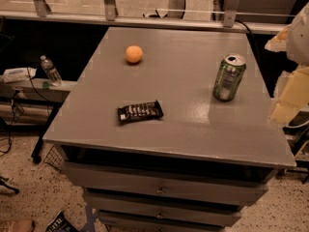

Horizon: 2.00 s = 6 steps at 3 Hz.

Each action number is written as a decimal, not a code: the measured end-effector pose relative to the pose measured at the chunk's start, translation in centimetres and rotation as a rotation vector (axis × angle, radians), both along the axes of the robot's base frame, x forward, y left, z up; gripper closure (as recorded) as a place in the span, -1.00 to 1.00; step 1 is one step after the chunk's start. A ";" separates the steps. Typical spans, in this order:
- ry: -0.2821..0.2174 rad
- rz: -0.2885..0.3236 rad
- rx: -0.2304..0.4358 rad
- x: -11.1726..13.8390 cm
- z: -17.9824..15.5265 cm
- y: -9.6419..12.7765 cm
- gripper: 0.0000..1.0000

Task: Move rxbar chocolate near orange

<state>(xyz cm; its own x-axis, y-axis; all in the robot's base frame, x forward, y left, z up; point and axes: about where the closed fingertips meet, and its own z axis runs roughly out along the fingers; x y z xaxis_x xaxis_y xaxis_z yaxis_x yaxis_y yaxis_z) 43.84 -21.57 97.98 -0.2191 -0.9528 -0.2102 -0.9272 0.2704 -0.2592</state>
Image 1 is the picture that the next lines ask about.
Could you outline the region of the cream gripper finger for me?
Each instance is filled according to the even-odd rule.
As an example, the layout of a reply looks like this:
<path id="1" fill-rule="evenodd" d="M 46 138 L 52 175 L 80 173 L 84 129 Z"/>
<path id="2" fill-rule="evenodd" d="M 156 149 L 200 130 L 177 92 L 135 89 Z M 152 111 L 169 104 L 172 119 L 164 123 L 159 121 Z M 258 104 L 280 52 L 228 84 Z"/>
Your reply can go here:
<path id="1" fill-rule="evenodd" d="M 268 40 L 265 49 L 272 52 L 285 51 L 291 25 L 285 26 L 277 35 Z"/>
<path id="2" fill-rule="evenodd" d="M 309 67 L 298 65 L 293 72 L 282 71 L 275 89 L 270 119 L 288 125 L 309 103 Z"/>

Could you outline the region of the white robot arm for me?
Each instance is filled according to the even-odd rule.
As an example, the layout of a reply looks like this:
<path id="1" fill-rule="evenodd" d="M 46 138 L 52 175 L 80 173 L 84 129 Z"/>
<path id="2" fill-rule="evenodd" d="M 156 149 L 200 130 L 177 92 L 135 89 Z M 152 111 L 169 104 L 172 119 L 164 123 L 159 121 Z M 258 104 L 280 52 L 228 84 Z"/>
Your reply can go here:
<path id="1" fill-rule="evenodd" d="M 297 63 L 297 68 L 288 76 L 278 78 L 276 104 L 270 114 L 270 119 L 279 125 L 288 125 L 309 103 L 309 3 L 291 24 L 266 43 L 265 49 L 285 51 L 287 58 Z"/>

